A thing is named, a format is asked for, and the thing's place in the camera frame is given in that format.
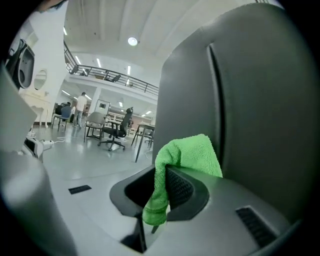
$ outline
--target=metal railing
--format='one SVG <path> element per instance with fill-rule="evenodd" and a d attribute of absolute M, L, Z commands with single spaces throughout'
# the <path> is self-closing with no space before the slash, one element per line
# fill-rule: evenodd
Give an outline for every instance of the metal railing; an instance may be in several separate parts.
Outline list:
<path fill-rule="evenodd" d="M 84 76 L 89 78 L 96 78 L 104 81 L 109 81 L 118 85 L 129 87 L 135 90 L 139 90 L 146 94 L 152 94 L 158 96 L 159 88 L 142 81 L 140 79 L 134 78 L 127 74 L 119 73 L 116 71 L 95 67 L 87 65 L 77 64 L 75 58 L 71 54 L 66 42 L 64 42 L 64 59 L 66 64 L 66 69 L 71 75 Z"/>

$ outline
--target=ceiling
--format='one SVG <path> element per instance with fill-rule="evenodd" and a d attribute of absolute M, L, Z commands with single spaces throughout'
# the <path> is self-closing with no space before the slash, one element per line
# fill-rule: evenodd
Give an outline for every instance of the ceiling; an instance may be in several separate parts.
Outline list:
<path fill-rule="evenodd" d="M 64 39 L 84 65 L 98 66 L 96 59 L 108 56 L 124 62 L 114 64 L 114 69 L 119 66 L 115 71 L 124 73 L 128 64 L 136 65 L 138 71 L 133 68 L 132 76 L 157 85 L 164 61 L 185 38 L 241 2 L 72 0 L 68 3 Z M 129 37 L 137 38 L 139 44 L 130 46 Z M 116 61 L 106 59 L 105 65 L 110 62 Z"/>
<path fill-rule="evenodd" d="M 61 90 L 66 91 L 71 97 L 78 97 L 82 92 L 85 92 L 90 98 L 93 98 L 96 88 L 84 84 L 76 84 L 72 82 L 64 81 Z M 125 111 L 127 108 L 133 107 L 134 115 L 141 116 L 148 111 L 152 111 L 146 115 L 146 118 L 152 118 L 156 116 L 157 106 L 149 102 L 137 99 L 135 97 L 123 95 L 111 90 L 102 89 L 99 100 L 103 100 L 111 103 L 111 110 Z"/>

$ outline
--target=gray chair back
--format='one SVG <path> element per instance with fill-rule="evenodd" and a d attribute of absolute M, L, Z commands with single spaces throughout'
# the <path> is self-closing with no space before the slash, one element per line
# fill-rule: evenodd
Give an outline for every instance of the gray chair back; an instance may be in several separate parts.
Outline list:
<path fill-rule="evenodd" d="M 173 139 L 208 135 L 225 178 L 295 221 L 320 170 L 319 85 L 312 53 L 283 9 L 233 9 L 165 61 L 152 161 Z"/>
<path fill-rule="evenodd" d="M 104 119 L 104 115 L 99 113 L 99 112 L 93 112 L 91 113 L 87 119 L 87 122 L 92 122 L 92 123 L 96 123 L 96 124 L 100 124 L 100 125 L 104 125 L 105 124 L 105 119 Z"/>

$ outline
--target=black slot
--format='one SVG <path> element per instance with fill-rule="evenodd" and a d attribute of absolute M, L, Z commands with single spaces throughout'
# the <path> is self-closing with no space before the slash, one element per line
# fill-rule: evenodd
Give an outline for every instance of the black slot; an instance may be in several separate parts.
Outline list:
<path fill-rule="evenodd" d="M 71 195 L 76 194 L 76 193 L 80 193 L 83 191 L 87 191 L 90 190 L 91 187 L 88 185 L 83 185 L 83 186 L 77 186 L 77 187 L 73 187 L 73 188 L 69 188 L 69 192 Z"/>
<path fill-rule="evenodd" d="M 250 207 L 240 208 L 235 212 L 240 217 L 243 224 L 249 230 L 260 248 L 267 246 L 276 239 L 275 234 Z"/>

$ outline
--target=towel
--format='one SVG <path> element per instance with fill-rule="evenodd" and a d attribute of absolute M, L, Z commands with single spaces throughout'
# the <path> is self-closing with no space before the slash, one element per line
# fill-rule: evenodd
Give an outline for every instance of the towel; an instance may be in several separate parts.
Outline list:
<path fill-rule="evenodd" d="M 154 191 L 142 213 L 143 221 L 151 226 L 159 226 L 167 219 L 166 165 L 186 167 L 222 177 L 216 153 L 206 135 L 199 134 L 170 141 L 156 156 Z"/>

